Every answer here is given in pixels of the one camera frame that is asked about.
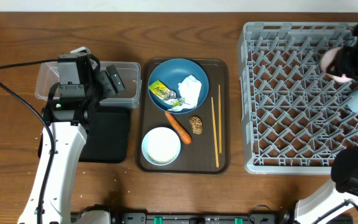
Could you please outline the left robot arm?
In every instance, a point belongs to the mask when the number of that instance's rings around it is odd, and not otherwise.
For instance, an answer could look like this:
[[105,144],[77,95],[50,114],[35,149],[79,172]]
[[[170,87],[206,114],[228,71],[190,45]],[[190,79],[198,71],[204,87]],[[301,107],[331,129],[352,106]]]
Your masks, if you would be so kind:
[[115,66],[101,69],[92,54],[61,54],[59,82],[50,88],[42,118],[42,150],[32,191],[19,223],[70,223],[80,155],[86,162],[120,163],[126,156],[130,112],[102,107],[122,90]]

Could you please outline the yellow foil snack wrapper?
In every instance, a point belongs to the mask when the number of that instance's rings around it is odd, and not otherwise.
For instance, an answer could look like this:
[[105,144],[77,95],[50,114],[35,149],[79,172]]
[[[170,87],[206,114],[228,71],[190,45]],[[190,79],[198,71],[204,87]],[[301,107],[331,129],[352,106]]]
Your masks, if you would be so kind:
[[183,98],[178,98],[176,92],[169,89],[160,80],[156,80],[152,84],[150,84],[149,90],[159,99],[161,99],[164,103],[170,106],[180,106],[184,103]]

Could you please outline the pink plastic cup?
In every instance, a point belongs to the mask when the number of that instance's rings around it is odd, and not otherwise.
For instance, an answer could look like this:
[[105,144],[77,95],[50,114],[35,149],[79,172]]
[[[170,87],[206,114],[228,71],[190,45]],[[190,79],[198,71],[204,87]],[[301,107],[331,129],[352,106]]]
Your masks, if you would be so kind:
[[323,73],[326,73],[329,77],[331,77],[335,82],[338,83],[348,83],[351,82],[352,79],[347,77],[346,74],[339,72],[339,74],[335,71],[335,61],[337,53],[341,50],[340,47],[333,48],[328,50],[320,61],[320,67]]

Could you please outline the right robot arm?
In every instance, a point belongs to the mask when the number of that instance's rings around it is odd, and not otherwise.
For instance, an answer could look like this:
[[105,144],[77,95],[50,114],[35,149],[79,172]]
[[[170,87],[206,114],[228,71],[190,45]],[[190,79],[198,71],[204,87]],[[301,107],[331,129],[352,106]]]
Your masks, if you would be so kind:
[[[355,45],[328,50],[321,59],[322,71],[338,83],[358,81],[358,24],[352,35]],[[358,114],[358,89],[348,94],[346,106]],[[343,149],[334,159],[331,178],[297,201],[280,223],[328,223],[350,207],[358,209],[358,145]]]

